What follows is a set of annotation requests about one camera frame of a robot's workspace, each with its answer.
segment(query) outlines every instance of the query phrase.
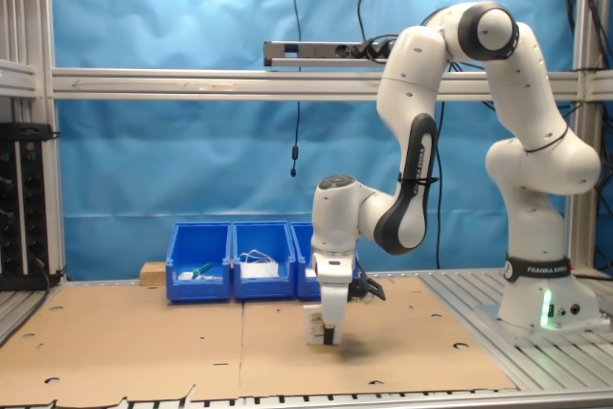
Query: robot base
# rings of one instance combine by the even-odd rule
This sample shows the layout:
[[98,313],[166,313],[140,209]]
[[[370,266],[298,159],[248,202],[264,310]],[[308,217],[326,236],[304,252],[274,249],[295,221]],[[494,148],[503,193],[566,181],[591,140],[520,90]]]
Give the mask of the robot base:
[[574,276],[507,283],[499,310],[477,310],[493,330],[517,346],[566,334],[608,332],[611,327],[594,292]]

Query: green object in bin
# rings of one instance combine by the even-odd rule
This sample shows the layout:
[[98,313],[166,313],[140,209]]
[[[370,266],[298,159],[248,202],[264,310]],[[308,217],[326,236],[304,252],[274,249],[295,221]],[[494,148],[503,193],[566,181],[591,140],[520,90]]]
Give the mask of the green object in bin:
[[204,265],[202,265],[200,268],[196,268],[192,273],[192,280],[195,280],[196,278],[198,278],[198,275],[201,275],[202,273],[206,272],[208,269],[210,269],[213,266],[212,262],[207,262]]

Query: green status light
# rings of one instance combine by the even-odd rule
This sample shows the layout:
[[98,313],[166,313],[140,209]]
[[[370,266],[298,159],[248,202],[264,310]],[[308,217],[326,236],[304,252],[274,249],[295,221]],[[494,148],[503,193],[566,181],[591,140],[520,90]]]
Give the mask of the green status light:
[[540,326],[542,328],[547,327],[547,323],[549,322],[549,306],[552,303],[552,290],[547,289],[545,291],[545,295],[543,296],[543,310],[540,314]]

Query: vertical metal post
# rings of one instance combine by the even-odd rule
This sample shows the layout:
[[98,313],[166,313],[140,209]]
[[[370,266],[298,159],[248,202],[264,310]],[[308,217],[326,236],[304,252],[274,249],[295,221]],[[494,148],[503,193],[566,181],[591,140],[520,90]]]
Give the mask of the vertical metal post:
[[[607,30],[609,0],[596,1],[602,26]],[[575,69],[602,67],[597,31],[587,0],[577,0],[573,67]],[[587,72],[581,72],[579,75],[579,88],[582,98],[585,98],[587,74]],[[583,141],[600,152],[602,107],[598,103],[579,102],[581,107],[573,114],[571,128]],[[572,195],[566,200],[567,248],[575,268],[591,268],[594,266],[597,203],[598,196],[595,191]]]
[[[59,131],[56,104],[53,99],[51,69],[55,65],[53,18],[51,0],[24,0],[27,18],[26,60],[36,70],[35,86],[39,95],[24,104],[32,122],[49,124]],[[45,208],[47,211],[47,239],[49,270],[54,273],[65,265],[63,201],[59,173],[59,140],[46,141],[42,145],[43,175],[45,184]]]

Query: horizontal metal beam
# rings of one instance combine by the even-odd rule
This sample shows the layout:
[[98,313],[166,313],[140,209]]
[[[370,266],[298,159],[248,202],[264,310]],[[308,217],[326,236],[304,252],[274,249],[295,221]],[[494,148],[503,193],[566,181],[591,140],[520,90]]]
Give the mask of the horizontal metal beam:
[[[54,69],[61,100],[375,101],[380,72]],[[578,98],[577,73],[549,75],[556,99]],[[485,72],[445,73],[439,101],[491,101]]]
[[0,96],[35,98],[34,69],[0,59]]
[[613,71],[598,71],[590,73],[587,81],[586,100],[613,100]]

